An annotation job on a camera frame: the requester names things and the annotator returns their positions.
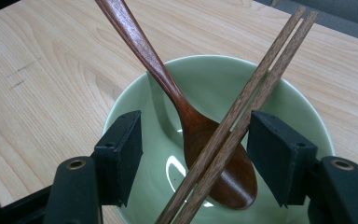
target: celadon bowl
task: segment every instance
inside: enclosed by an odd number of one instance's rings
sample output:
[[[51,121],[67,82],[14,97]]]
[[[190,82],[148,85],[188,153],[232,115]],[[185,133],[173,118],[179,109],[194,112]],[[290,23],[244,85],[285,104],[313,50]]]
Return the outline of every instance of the celadon bowl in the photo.
[[[220,122],[256,66],[219,55],[198,55],[166,63],[188,101],[210,119]],[[106,131],[122,114],[142,111],[144,155],[135,177],[128,207],[117,211],[126,223],[154,223],[187,173],[182,128],[171,101],[158,83],[144,73],[122,92],[104,126]],[[318,146],[318,158],[333,155],[329,134],[310,102],[281,79],[263,111],[282,119]],[[247,136],[241,142],[246,147]],[[259,174],[252,206],[231,210],[207,198],[192,223],[309,223],[304,206],[280,207]]]

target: chopsticks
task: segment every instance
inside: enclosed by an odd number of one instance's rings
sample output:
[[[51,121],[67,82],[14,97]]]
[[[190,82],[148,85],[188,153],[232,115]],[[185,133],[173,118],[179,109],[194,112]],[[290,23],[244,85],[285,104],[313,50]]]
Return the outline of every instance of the chopsticks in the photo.
[[[238,116],[240,115],[243,108],[249,103],[253,92],[267,73],[268,69],[274,62],[278,53],[281,51],[290,34],[296,28],[296,25],[301,19],[304,11],[304,7],[299,7],[291,16],[289,21],[284,25],[283,29],[269,48],[260,65],[257,66],[251,79],[245,85],[239,97],[233,106],[229,109],[217,130],[214,132],[210,141],[200,153],[199,158],[203,158],[203,160],[197,159],[193,166],[190,168],[189,173],[182,181],[178,190],[171,197],[170,201],[158,217],[156,223],[170,223],[176,216],[176,213],[179,211],[180,207],[185,201],[185,198],[188,196],[189,192],[194,188],[196,182],[198,181],[198,185],[195,187],[183,209],[179,212],[174,223],[188,223],[196,215],[203,200],[211,191],[213,183],[220,176],[223,169],[230,161],[236,146],[241,142],[241,139],[247,133],[250,125],[252,110],[260,109],[267,101],[267,98],[272,93],[276,83],[282,76],[284,70],[287,68],[302,41],[306,37],[310,27],[315,22],[317,12],[312,11],[309,16],[299,25],[292,39],[283,50],[281,56],[274,64],[270,72],[267,74],[267,78],[263,82],[254,100],[247,107],[242,117],[239,119],[237,126],[234,127],[232,133],[229,134],[230,128],[238,119]],[[218,154],[214,157],[212,163],[210,163],[205,174],[200,177],[200,175],[205,171],[205,168],[209,164],[209,162],[205,161],[205,158],[209,160],[212,159],[212,156],[208,155],[213,155],[215,151],[219,149],[219,146],[222,147],[220,148]]]

